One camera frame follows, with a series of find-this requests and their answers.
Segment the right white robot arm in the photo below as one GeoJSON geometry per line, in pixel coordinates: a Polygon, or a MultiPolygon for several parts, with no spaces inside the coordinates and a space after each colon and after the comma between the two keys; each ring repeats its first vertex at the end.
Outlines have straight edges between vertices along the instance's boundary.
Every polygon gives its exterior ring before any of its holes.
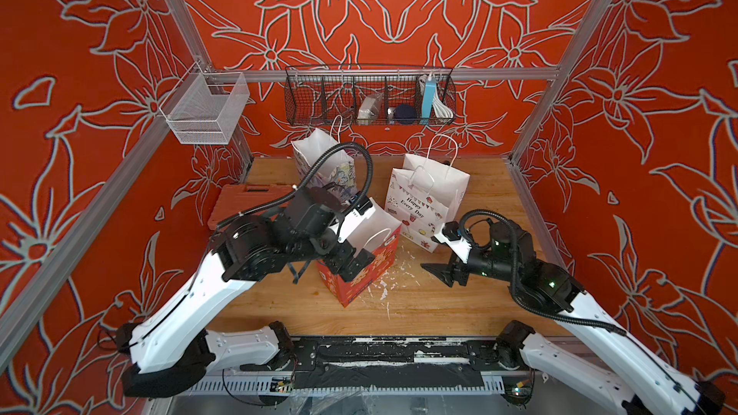
{"type": "Polygon", "coordinates": [[[621,328],[565,269],[538,259],[532,236],[517,223],[495,211],[474,209],[459,221],[435,225],[432,241],[453,253],[447,264],[422,267],[446,286],[466,286],[471,276],[507,282],[518,307],[555,321],[604,364],[560,349],[513,320],[496,339],[501,366],[516,370],[525,365],[546,373],[617,414],[722,411],[726,395],[717,385],[683,374],[621,328]]]}

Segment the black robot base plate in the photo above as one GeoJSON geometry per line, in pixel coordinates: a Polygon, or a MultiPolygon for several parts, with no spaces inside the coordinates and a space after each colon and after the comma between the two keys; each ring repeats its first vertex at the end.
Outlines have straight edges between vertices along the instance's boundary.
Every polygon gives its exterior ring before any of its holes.
{"type": "Polygon", "coordinates": [[[492,337],[302,336],[293,349],[245,372],[288,372],[298,389],[484,388],[484,375],[505,374],[492,337]]]}

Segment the red RICH paper bag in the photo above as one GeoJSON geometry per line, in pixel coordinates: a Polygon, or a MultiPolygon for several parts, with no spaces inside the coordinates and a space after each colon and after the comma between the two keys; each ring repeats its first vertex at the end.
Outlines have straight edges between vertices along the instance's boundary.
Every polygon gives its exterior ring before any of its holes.
{"type": "Polygon", "coordinates": [[[342,307],[348,307],[367,287],[378,280],[395,261],[401,223],[372,198],[365,213],[354,211],[340,232],[352,229],[345,239],[353,249],[347,261],[320,261],[318,273],[326,288],[342,307]]]}

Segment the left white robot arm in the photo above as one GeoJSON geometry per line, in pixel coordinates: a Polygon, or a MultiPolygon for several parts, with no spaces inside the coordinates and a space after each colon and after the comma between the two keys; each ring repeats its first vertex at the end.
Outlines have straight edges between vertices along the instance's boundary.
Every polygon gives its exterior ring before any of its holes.
{"type": "Polygon", "coordinates": [[[221,221],[195,274],[151,317],[116,331],[115,347],[131,363],[121,378],[124,395],[169,398],[209,372],[288,359],[293,344],[281,322],[229,334],[207,326],[266,276],[298,262],[308,267],[322,261],[344,282],[355,280],[375,259],[349,240],[375,212],[368,196],[373,171],[363,146],[340,143],[323,153],[290,193],[221,221]],[[364,157],[366,177],[357,194],[341,201],[330,186],[310,182],[328,159],[345,150],[364,157]]]}

